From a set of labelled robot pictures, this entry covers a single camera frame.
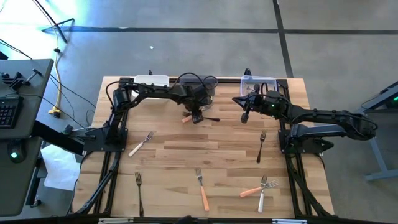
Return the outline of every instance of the gray floor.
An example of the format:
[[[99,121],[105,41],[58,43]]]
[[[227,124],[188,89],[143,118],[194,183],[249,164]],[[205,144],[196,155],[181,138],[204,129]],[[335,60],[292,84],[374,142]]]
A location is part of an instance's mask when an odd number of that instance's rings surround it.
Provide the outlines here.
[[[41,1],[61,21],[74,17],[79,26],[107,27],[222,27],[276,28],[271,0],[216,1]],[[279,1],[286,29],[398,29],[397,1]],[[8,1],[0,12],[0,38],[33,58],[55,58],[53,34],[38,30],[48,24],[34,4]],[[246,67],[254,75],[286,77],[277,34],[159,34],[67,33],[60,41],[62,82],[96,102],[105,75],[242,75]],[[287,35],[287,46],[296,78],[304,78],[312,108],[355,110],[392,82],[397,81],[396,35]],[[11,59],[23,55],[0,46]],[[90,105],[65,92],[76,120],[86,125]],[[45,97],[55,102],[56,88],[49,83]],[[47,114],[42,103],[38,119],[61,130],[70,119]],[[65,100],[62,109],[72,113]],[[375,116],[382,153],[390,168],[398,168],[398,149],[391,141],[396,115]],[[325,153],[326,175],[335,213],[344,218],[397,222],[398,179],[366,182],[364,174],[378,172],[367,142],[332,139],[335,148]],[[71,192],[40,187],[43,205],[25,208],[17,218],[63,215]]]

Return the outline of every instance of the wooden plank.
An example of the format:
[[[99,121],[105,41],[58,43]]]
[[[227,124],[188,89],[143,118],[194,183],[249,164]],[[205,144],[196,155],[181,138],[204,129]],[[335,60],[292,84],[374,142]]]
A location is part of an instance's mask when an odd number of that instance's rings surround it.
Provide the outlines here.
[[[109,118],[110,103],[105,94],[107,84],[120,77],[104,77],[99,93],[93,126],[101,127]],[[309,108],[302,79],[288,79],[292,103]],[[118,84],[109,87],[112,93]],[[279,122],[271,117],[251,113],[247,124],[240,122],[242,109],[231,101],[239,95],[239,85],[220,84],[215,103],[205,116],[221,122],[181,123],[182,105],[172,101],[143,101],[129,112],[129,136],[122,154],[114,195],[112,216],[139,216],[139,200],[134,172],[142,175],[142,201],[147,217],[230,217],[292,218],[294,216],[284,156],[280,153],[277,130]],[[261,130],[267,130],[261,163],[256,163]],[[149,131],[154,137],[133,156],[130,150]],[[103,152],[94,152],[81,167],[73,208],[79,209],[94,192],[100,177]],[[318,158],[303,155],[308,187],[324,208],[333,213],[325,171]],[[195,167],[201,167],[203,185],[210,211],[205,212]],[[279,185],[266,189],[264,212],[258,213],[259,193],[240,198],[239,193],[258,187],[262,175],[278,179]],[[107,186],[102,208],[106,204]]]

